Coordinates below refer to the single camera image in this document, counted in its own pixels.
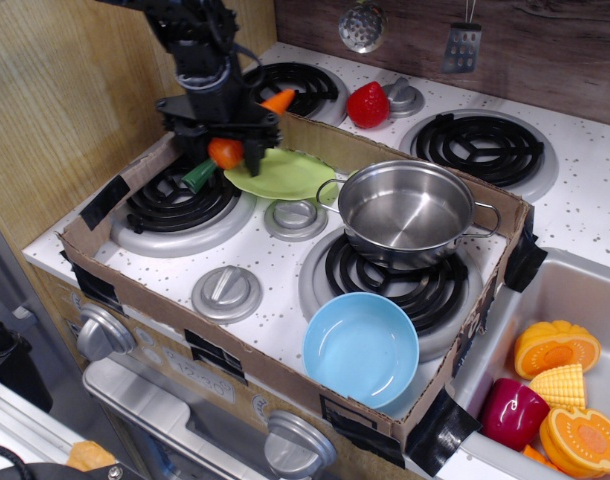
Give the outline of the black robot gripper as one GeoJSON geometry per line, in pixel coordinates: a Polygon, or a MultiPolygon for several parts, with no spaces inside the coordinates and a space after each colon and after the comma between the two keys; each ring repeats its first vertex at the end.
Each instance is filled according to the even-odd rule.
{"type": "Polygon", "coordinates": [[[241,71],[227,70],[210,78],[180,75],[178,81],[185,92],[158,100],[156,109],[185,155],[202,163],[209,157],[211,139],[239,140],[247,171],[258,176],[266,148],[281,141],[279,118],[254,101],[252,86],[241,71]]]}

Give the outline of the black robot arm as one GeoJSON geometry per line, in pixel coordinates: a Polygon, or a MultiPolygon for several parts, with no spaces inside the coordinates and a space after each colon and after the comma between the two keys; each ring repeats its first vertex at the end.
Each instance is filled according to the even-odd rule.
{"type": "Polygon", "coordinates": [[[155,37],[175,62],[182,95],[157,101],[164,128],[201,163],[214,138],[238,140],[248,171],[260,173],[265,150],[281,140],[278,115],[254,101],[235,42],[236,14],[221,1],[113,1],[113,6],[144,15],[155,37]]]}

